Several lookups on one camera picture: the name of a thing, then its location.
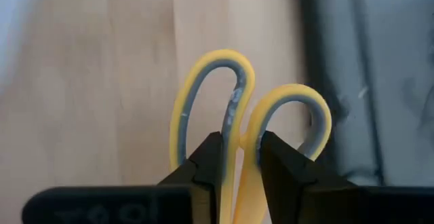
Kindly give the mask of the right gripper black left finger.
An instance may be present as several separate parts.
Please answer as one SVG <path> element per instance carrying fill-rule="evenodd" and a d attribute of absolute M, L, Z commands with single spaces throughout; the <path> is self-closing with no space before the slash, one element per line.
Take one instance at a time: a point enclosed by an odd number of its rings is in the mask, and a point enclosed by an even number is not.
<path fill-rule="evenodd" d="M 219 222 L 223 139 L 209 134 L 188 159 L 158 183 L 159 223 Z"/>

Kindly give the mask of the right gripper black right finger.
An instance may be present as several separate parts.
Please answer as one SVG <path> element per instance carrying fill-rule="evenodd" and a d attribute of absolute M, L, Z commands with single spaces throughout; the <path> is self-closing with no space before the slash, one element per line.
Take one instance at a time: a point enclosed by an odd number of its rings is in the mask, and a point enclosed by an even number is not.
<path fill-rule="evenodd" d="M 273 223 L 354 223 L 354 184 L 266 131 L 260 171 Z"/>

